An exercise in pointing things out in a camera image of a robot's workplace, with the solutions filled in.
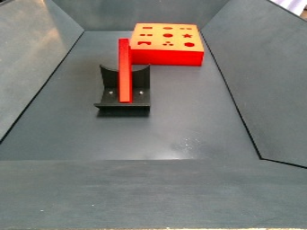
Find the star-shaped hole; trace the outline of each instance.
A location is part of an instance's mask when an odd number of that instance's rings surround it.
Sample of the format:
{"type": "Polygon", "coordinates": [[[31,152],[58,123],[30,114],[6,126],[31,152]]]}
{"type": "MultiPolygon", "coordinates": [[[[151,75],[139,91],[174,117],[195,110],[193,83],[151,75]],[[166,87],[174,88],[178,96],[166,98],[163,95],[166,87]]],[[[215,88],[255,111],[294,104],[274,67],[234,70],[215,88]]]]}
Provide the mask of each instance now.
{"type": "Polygon", "coordinates": [[[191,34],[185,34],[183,37],[185,38],[193,38],[193,35],[191,34]]]}

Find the gray wall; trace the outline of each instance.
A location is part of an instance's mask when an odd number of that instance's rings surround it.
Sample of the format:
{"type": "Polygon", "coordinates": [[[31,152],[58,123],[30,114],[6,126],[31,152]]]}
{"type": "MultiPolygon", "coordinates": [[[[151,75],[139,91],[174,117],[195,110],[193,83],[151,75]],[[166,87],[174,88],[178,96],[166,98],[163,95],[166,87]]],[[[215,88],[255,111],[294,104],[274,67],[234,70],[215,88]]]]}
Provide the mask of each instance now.
{"type": "Polygon", "coordinates": [[[203,33],[262,157],[307,166],[306,21],[231,0],[203,33]]]}
{"type": "Polygon", "coordinates": [[[0,4],[0,140],[83,29],[51,1],[0,4]]]}
{"type": "Polygon", "coordinates": [[[230,0],[54,0],[86,31],[131,31],[138,22],[202,28],[230,0]]]}

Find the red stick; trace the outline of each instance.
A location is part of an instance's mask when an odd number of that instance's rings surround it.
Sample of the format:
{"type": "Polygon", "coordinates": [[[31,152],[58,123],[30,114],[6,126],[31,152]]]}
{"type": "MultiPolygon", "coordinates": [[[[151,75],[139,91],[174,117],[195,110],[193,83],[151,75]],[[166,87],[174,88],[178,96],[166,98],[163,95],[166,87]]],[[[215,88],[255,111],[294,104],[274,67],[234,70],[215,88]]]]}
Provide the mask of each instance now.
{"type": "Polygon", "coordinates": [[[119,39],[119,100],[132,103],[132,58],[130,39],[119,39]]]}

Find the black stand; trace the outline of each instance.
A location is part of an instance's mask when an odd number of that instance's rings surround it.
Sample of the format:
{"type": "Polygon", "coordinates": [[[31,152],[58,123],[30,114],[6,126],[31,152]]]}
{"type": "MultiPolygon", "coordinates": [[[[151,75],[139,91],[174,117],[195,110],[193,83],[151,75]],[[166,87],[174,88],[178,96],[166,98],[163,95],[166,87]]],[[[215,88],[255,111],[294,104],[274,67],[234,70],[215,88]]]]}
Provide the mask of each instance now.
{"type": "Polygon", "coordinates": [[[104,85],[100,103],[102,116],[147,116],[150,113],[150,66],[132,72],[132,103],[119,103],[119,72],[100,66],[104,85]]]}

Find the dark gray surface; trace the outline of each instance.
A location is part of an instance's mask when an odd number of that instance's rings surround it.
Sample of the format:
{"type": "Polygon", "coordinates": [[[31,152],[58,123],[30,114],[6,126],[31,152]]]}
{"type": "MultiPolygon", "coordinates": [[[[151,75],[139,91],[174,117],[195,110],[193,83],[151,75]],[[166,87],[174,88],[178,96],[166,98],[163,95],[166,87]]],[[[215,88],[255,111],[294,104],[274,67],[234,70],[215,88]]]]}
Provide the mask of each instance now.
{"type": "Polygon", "coordinates": [[[202,28],[230,0],[54,0],[86,31],[132,31],[138,22],[202,28]]]}
{"type": "Polygon", "coordinates": [[[202,67],[151,67],[148,118],[102,118],[100,64],[118,67],[118,39],[86,32],[3,145],[2,160],[257,158],[210,55],[202,67]]]}
{"type": "Polygon", "coordinates": [[[0,5],[0,140],[83,29],[51,1],[0,5]]]}
{"type": "Polygon", "coordinates": [[[237,156],[0,162],[0,228],[306,228],[306,177],[237,156]]]}
{"type": "Polygon", "coordinates": [[[203,29],[265,159],[307,166],[307,23],[266,0],[233,0],[203,29]]]}

